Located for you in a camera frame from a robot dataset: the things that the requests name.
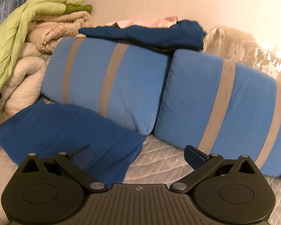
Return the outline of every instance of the folded blue shirt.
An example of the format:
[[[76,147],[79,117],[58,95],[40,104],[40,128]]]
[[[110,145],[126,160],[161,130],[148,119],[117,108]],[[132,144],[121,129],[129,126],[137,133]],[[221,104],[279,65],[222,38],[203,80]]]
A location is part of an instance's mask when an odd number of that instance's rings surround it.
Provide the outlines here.
[[[126,42],[157,52],[174,52],[176,49],[203,50],[205,31],[197,21],[182,20],[169,28],[146,28],[132,25],[81,28],[87,37]]]
[[[93,153],[83,169],[108,187],[122,183],[145,137],[91,110],[39,100],[0,125],[0,145],[20,164],[27,154],[52,158],[90,145]]]

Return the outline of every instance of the beige blanket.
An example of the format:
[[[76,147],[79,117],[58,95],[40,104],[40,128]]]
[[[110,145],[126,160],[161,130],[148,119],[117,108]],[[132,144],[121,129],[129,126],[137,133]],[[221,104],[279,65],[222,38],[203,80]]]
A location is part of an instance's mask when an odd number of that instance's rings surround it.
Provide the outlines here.
[[[78,30],[92,25],[92,18],[86,11],[68,15],[38,14],[29,24],[26,41],[35,44],[41,52],[52,53],[63,37],[84,36],[78,35]]]
[[[1,89],[0,124],[37,101],[49,59],[50,55],[42,55],[35,45],[24,44],[10,78]]]

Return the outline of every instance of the blue fabric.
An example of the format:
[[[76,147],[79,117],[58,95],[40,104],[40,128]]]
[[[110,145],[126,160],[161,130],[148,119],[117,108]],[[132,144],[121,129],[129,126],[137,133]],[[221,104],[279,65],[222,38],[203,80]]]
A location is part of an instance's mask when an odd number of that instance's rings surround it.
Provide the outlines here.
[[[46,92],[47,97],[50,99],[54,98],[56,102],[63,101],[61,89],[63,87],[64,71],[69,52],[75,40],[75,37],[66,37],[57,44],[50,61],[58,61],[59,64],[50,63],[48,66],[50,70],[47,70],[44,76],[42,87],[44,89],[51,89],[50,91]]]
[[[203,52],[177,50],[169,70],[154,134],[181,149],[198,147],[209,120],[222,59]],[[276,101],[276,83],[268,75],[237,63],[226,115],[211,153],[226,159],[259,155],[268,135]],[[261,171],[281,175],[281,128]]]
[[[196,21],[182,20],[170,28],[146,28],[132,25],[127,28],[113,26],[81,28],[87,37],[121,40],[138,46],[152,46],[175,51],[179,48],[203,50],[206,33]]]
[[[145,140],[82,107],[39,100],[0,125],[0,145],[20,164],[28,153],[51,158],[90,145],[91,162],[83,169],[106,183],[121,183]]]
[[[51,57],[42,93],[62,103],[62,80],[72,37],[60,41]],[[70,104],[98,111],[102,82],[116,42],[86,38],[72,67]],[[143,135],[154,127],[170,58],[130,45],[121,61],[108,103],[108,119]]]

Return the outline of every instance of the green towel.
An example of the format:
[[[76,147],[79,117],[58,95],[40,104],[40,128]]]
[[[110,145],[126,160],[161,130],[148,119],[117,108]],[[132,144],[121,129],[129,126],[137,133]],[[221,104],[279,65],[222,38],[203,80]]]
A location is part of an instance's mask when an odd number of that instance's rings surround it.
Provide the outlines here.
[[[90,14],[92,12],[92,9],[92,5],[76,6],[72,4],[66,4],[66,11],[64,12],[64,14],[70,14],[77,11],[87,11]]]

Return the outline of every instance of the gray stripe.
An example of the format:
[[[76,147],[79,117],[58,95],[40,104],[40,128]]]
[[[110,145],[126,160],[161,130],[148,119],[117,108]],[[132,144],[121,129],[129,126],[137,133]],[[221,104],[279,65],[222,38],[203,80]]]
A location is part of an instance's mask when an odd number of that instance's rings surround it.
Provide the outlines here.
[[[270,154],[281,126],[281,83],[276,81],[276,85],[277,85],[276,103],[275,103],[275,109],[274,109],[270,130],[268,131],[268,136],[255,161],[255,164],[258,168],[262,167],[268,155]]]
[[[118,43],[114,48],[114,52],[111,55],[103,83],[101,86],[99,102],[98,102],[98,113],[104,117],[107,117],[108,103],[110,93],[114,85],[114,79],[117,75],[121,60],[129,47],[128,44]]]
[[[76,53],[80,44],[85,40],[85,38],[77,38],[70,49],[68,59],[65,66],[64,71],[64,78],[63,78],[63,88],[62,88],[62,95],[63,95],[63,104],[69,104],[69,86],[70,86],[70,78],[72,74],[72,67],[75,60]]]
[[[222,74],[217,89],[217,94],[213,103],[211,114],[198,146],[198,149],[209,154],[222,126],[230,97],[233,90],[236,63],[223,60]]]

